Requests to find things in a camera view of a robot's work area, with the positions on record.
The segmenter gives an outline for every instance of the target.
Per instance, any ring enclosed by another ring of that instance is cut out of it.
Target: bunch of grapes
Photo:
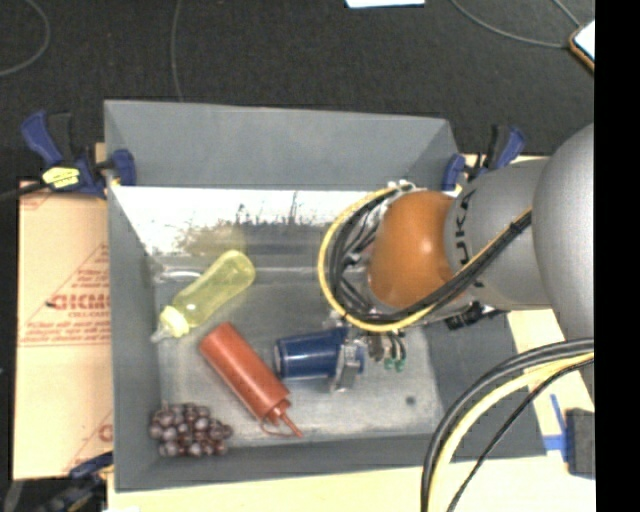
[[[162,457],[226,455],[233,429],[212,418],[208,407],[194,403],[165,405],[153,414],[149,436]]]

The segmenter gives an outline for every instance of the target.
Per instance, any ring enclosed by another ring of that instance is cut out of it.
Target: blue clamp
[[[458,176],[464,170],[466,160],[460,153],[455,153],[447,162],[444,174],[442,176],[442,191],[450,192],[456,189]]]
[[[80,480],[89,478],[98,471],[113,465],[113,452],[103,453],[82,464],[74,467],[69,471],[69,478],[72,480]]]
[[[494,140],[486,167],[502,169],[515,160],[525,146],[524,134],[515,126],[496,127]]]
[[[56,133],[66,143],[63,147],[65,158],[51,136],[44,110],[29,116],[20,126],[20,131],[29,149],[44,160],[42,180],[54,192],[78,192],[105,199],[106,182],[99,171],[106,168],[115,169],[122,185],[136,184],[133,156],[126,149],[114,151],[106,162],[92,164],[88,152],[71,158],[68,134]]]

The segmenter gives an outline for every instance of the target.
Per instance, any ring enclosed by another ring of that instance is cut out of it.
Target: cardboard sheet
[[[19,208],[13,476],[64,476],[112,449],[106,203],[45,190]]]

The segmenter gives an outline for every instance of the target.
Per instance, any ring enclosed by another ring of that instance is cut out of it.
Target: clamp
[[[30,115],[20,126],[22,136],[32,151],[45,163],[42,181],[54,192],[77,192],[106,199],[107,183],[102,171],[116,171],[121,185],[136,184],[133,156],[126,149],[114,151],[105,162],[95,163],[89,151],[75,155],[71,149],[69,127],[71,115],[56,114],[47,118],[44,110]]]
[[[104,510],[106,486],[100,472],[113,465],[113,452],[107,452],[73,468],[69,485],[33,512],[76,512],[91,504]]]
[[[454,192],[465,173],[467,182],[471,182],[489,171],[506,167],[522,153],[525,144],[524,134],[518,127],[494,125],[491,143],[484,160],[482,155],[478,155],[476,164],[469,167],[463,155],[454,153],[447,161],[440,189],[443,192]]]

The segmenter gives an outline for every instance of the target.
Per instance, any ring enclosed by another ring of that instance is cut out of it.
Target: bottle cap
[[[173,306],[166,306],[160,313],[159,320],[174,338],[181,338],[189,332],[187,319]]]
[[[162,340],[166,340],[168,338],[172,338],[171,332],[169,332],[169,329],[167,329],[164,325],[160,324],[149,339],[152,343],[159,343]]]

